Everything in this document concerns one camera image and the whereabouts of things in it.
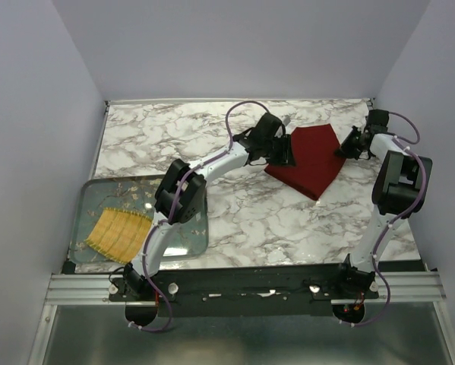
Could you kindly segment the red cloth napkin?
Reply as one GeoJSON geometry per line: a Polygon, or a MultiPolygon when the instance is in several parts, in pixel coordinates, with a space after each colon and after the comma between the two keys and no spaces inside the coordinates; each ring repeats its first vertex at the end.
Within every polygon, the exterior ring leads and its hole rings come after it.
{"type": "Polygon", "coordinates": [[[335,180],[346,159],[336,156],[340,146],[330,124],[297,127],[291,134],[294,167],[268,165],[264,171],[317,201],[335,180]]]}

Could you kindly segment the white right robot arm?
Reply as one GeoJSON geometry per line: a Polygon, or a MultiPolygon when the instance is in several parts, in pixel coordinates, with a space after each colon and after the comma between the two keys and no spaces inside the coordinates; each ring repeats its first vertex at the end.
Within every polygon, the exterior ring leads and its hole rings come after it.
{"type": "Polygon", "coordinates": [[[362,129],[352,131],[334,152],[338,157],[358,160],[362,153],[376,157],[381,168],[372,189],[374,206],[367,229],[352,253],[340,266],[340,275],[333,280],[335,292],[344,298],[365,293],[374,283],[382,253],[399,226],[421,210],[428,189],[432,160],[411,150],[417,144],[388,131],[391,116],[397,113],[372,109],[362,129]]]}

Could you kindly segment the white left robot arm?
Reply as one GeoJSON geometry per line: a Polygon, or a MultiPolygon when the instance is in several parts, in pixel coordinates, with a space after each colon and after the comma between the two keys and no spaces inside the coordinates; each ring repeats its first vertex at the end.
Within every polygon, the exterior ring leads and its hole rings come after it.
{"type": "Polygon", "coordinates": [[[279,119],[266,112],[257,124],[231,135],[227,147],[200,160],[174,160],[155,193],[152,225],[138,254],[125,265],[126,291],[136,300],[145,300],[158,290],[151,278],[158,273],[171,237],[203,207],[207,185],[223,175],[264,160],[275,166],[295,166],[291,119],[279,119]]]}

